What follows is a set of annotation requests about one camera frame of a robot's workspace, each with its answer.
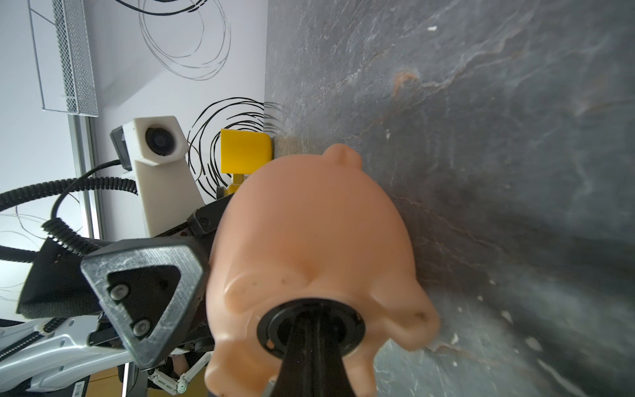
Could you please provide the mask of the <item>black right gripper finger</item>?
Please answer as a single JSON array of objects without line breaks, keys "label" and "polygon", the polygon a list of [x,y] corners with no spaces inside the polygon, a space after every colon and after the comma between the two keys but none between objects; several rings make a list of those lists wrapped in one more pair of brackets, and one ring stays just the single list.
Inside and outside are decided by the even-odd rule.
[{"label": "black right gripper finger", "polygon": [[299,315],[272,396],[353,396],[337,340],[337,327],[324,311]]}]

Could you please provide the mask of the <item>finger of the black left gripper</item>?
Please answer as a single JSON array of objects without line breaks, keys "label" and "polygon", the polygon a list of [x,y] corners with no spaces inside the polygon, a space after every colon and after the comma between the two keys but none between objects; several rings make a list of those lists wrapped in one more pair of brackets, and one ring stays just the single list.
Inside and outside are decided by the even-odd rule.
[{"label": "finger of the black left gripper", "polygon": [[117,242],[85,256],[80,269],[143,370],[184,342],[210,271],[197,242]]}]

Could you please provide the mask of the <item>orange-tan piggy bank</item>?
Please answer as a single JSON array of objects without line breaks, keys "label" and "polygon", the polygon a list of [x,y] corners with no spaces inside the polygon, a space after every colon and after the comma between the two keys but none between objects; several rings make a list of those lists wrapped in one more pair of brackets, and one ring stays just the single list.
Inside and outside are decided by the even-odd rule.
[{"label": "orange-tan piggy bank", "polygon": [[343,144],[281,157],[249,176],[222,216],[209,264],[215,349],[205,383],[218,396],[258,396],[279,376],[281,361],[257,329],[297,299],[328,299],[360,314],[365,335],[343,358],[358,396],[376,394],[375,355],[388,340],[414,351],[440,329],[400,213]]}]

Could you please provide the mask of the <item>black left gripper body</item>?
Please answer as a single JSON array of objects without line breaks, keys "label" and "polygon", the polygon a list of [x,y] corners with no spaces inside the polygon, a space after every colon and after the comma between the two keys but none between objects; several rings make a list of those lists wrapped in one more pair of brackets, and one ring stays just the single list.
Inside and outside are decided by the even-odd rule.
[{"label": "black left gripper body", "polygon": [[[209,257],[214,235],[229,202],[230,199],[225,197],[194,211],[187,223],[163,237],[121,242],[197,242]],[[111,244],[99,243],[97,250]],[[69,326],[71,321],[78,320],[82,315],[94,315],[97,318],[97,327],[95,330],[81,332],[81,343],[89,348],[104,347],[109,352],[130,354],[84,278],[80,269],[83,258],[84,256],[78,256],[58,243],[45,243],[36,256],[21,293],[18,309],[28,319],[44,319],[46,325],[55,324],[58,327]],[[202,299],[188,335],[177,348],[213,349],[213,337],[205,323]]]}]

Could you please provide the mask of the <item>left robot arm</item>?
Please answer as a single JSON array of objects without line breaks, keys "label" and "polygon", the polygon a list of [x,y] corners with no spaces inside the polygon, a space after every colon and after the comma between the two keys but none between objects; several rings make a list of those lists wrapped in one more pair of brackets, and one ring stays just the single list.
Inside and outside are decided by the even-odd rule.
[{"label": "left robot arm", "polygon": [[46,243],[21,296],[26,322],[1,330],[1,392],[72,390],[133,362],[154,373],[170,355],[207,354],[209,251],[228,199],[157,238],[99,243],[76,256]]}]

